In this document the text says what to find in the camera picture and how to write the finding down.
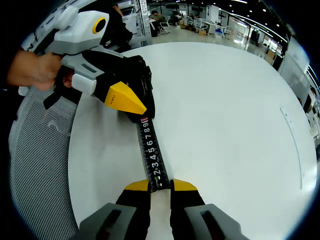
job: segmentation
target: ceiling light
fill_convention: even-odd
[[[235,2],[239,2],[239,3],[247,4],[246,1],[242,1],[242,0],[231,0],[231,1],[235,1]]]

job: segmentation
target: window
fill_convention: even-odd
[[[187,11],[186,10],[179,10],[179,13],[183,16],[187,15]]]

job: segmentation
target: office room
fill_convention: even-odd
[[[52,2],[17,17],[27,33],[12,33],[20,42],[5,57],[3,169],[17,234],[313,234],[320,67],[297,18],[306,11],[288,0]]]

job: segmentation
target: cardboard box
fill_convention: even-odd
[[[207,36],[206,30],[199,30],[199,35],[201,35],[201,36]]]
[[[189,30],[192,31],[192,32],[195,32],[196,28],[194,26],[189,26]]]

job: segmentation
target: gray gripper part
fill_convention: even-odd
[[[124,240],[136,207],[107,203],[80,223],[73,240],[95,240],[102,226],[110,233],[108,240]]]
[[[122,58],[122,59],[124,58],[124,56],[121,53],[118,53],[118,52],[110,50],[110,49],[106,49],[102,45],[95,46],[95,47],[91,48],[90,51],[102,52],[102,53],[105,53],[105,54],[114,55],[114,56]]]
[[[62,65],[74,69],[75,74],[79,74],[88,79],[95,80],[104,71],[89,63],[81,53],[77,55],[66,55],[62,58]]]
[[[191,206],[186,207],[184,210],[193,226],[196,240],[212,240],[203,218],[204,213],[210,213],[213,216],[226,240],[249,240],[241,233],[240,224],[214,204]]]

